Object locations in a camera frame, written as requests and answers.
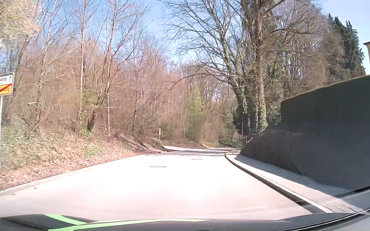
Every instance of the sidewalk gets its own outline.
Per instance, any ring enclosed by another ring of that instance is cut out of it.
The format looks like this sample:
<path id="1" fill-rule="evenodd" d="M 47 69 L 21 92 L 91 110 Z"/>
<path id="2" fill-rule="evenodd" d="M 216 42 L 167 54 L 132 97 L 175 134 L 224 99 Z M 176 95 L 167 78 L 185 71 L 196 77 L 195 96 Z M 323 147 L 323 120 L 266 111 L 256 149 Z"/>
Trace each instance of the sidewalk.
<path id="1" fill-rule="evenodd" d="M 300 195 L 305 201 L 327 208 L 327 212 L 355 213 L 363 211 L 359 207 L 332 196 L 349 192 L 346 189 L 318 184 L 307 177 L 239 155 L 237 151 L 227 153 L 226 157 L 238 167 L 254 173 L 265 181 L 290 190 Z"/>

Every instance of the road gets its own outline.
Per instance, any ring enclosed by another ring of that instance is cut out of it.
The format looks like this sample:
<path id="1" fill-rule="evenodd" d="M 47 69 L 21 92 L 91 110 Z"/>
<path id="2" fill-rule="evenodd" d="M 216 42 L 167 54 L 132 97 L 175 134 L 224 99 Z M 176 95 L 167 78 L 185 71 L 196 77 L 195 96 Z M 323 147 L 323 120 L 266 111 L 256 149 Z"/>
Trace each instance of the road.
<path id="1" fill-rule="evenodd" d="M 239 170 L 226 150 L 174 148 L 117 160 L 0 197 L 0 217 L 281 219 L 307 210 Z"/>

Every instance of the curb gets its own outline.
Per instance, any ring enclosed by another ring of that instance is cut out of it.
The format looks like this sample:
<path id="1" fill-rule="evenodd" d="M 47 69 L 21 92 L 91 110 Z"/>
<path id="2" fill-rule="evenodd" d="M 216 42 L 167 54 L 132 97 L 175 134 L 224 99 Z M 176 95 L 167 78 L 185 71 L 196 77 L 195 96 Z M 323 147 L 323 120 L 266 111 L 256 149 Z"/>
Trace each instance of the curb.
<path id="1" fill-rule="evenodd" d="M 122 158 L 122 159 L 118 159 L 118 160 L 126 160 L 126 159 L 129 159 L 129 158 L 133 159 L 133 158 L 136 158 L 136 157 L 142 157 L 142 156 L 146 156 L 146 155 L 150 155 L 150 154 L 152 154 L 152 153 L 126 157 L 126 158 Z M 0 197 L 11 194 L 13 192 L 18 192 L 20 190 L 24 190 L 24 189 L 27 189 L 27 188 L 30 188 L 30 187 L 33 187 L 33 186 L 37 186 L 37 185 L 40 185 L 40 184 L 43 184 L 43 183 L 46 183 L 46 182 L 50 182 L 50 181 L 54 181 L 54 180 L 57 180 L 57 179 L 60 179 L 60 178 L 64 178 L 66 176 L 71 176 L 71 175 L 75 175 L 77 173 L 90 171 L 94 168 L 104 166 L 104 165 L 107 165 L 107 164 L 111 164 L 111 163 L 113 163 L 115 161 L 118 161 L 118 160 L 113 160 L 113 161 L 110 161 L 110 162 L 89 166 L 89 167 L 86 167 L 86 168 L 83 168 L 83 169 L 78 169 L 78 170 L 75 170 L 75 171 L 72 171 L 72 172 L 61 173 L 59 175 L 51 176 L 51 177 L 44 178 L 44 179 L 41 179 L 41 180 L 32 181 L 32 182 L 29 182 L 29 183 L 25 183 L 23 185 L 18 185 L 18 186 L 12 187 L 12 188 L 8 188 L 8 189 L 5 189 L 3 191 L 0 191 Z"/>
<path id="2" fill-rule="evenodd" d="M 225 158 L 233 165 L 241 169 L 242 171 L 248 173 L 249 175 L 255 177 L 265 185 L 269 186 L 276 192 L 279 192 L 280 194 L 284 195 L 288 199 L 292 200 L 296 204 L 300 205 L 301 207 L 305 208 L 306 210 L 310 211 L 311 213 L 333 213 L 332 210 L 314 202 L 310 199 L 299 195 L 298 193 L 293 192 L 292 190 L 276 183 L 275 181 L 272 181 L 265 176 L 256 173 L 250 169 L 245 168 L 244 166 L 236 163 L 234 160 L 231 160 L 227 155 L 231 155 L 230 153 L 225 153 Z"/>

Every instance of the yellow road sign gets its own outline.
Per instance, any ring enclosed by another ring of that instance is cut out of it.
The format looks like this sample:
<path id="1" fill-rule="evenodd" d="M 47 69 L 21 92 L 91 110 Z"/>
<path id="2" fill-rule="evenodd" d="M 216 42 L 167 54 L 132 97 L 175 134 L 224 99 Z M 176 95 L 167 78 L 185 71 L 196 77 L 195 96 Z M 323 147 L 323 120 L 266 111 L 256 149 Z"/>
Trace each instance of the yellow road sign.
<path id="1" fill-rule="evenodd" d="M 13 77 L 13 72 L 0 75 L 0 96 L 12 94 Z"/>

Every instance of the signpost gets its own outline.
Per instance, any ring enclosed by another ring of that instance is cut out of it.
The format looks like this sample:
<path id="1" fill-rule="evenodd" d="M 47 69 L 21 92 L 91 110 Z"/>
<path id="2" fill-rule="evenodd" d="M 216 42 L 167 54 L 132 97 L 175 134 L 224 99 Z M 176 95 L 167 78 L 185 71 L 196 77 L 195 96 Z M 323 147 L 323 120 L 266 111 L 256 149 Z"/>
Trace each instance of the signpost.
<path id="1" fill-rule="evenodd" d="M 13 72 L 0 75 L 0 152 L 1 152 L 1 126 L 3 117 L 3 102 L 4 95 L 10 95 L 13 92 L 13 79 L 15 74 Z"/>

